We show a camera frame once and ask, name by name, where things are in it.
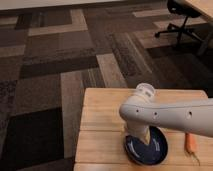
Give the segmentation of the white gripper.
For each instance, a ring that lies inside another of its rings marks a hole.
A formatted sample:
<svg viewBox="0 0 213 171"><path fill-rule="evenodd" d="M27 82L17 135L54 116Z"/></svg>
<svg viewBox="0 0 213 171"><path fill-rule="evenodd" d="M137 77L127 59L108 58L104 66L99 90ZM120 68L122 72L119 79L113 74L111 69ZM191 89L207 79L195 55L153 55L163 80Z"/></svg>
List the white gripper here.
<svg viewBox="0 0 213 171"><path fill-rule="evenodd" d="M140 125L136 122L127 122L125 124L125 136L135 136L143 138L143 143L149 145L150 143L150 132L147 125Z"/></svg>

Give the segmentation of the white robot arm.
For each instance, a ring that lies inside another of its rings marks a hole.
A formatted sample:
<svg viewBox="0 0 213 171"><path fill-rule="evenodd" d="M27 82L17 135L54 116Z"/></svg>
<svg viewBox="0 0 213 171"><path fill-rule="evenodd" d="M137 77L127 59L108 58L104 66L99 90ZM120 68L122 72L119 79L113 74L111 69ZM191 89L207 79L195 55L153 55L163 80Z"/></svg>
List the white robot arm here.
<svg viewBox="0 0 213 171"><path fill-rule="evenodd" d="M213 137L213 99L157 103L147 91L135 91L119 109L128 134L146 145L150 127L156 126Z"/></svg>

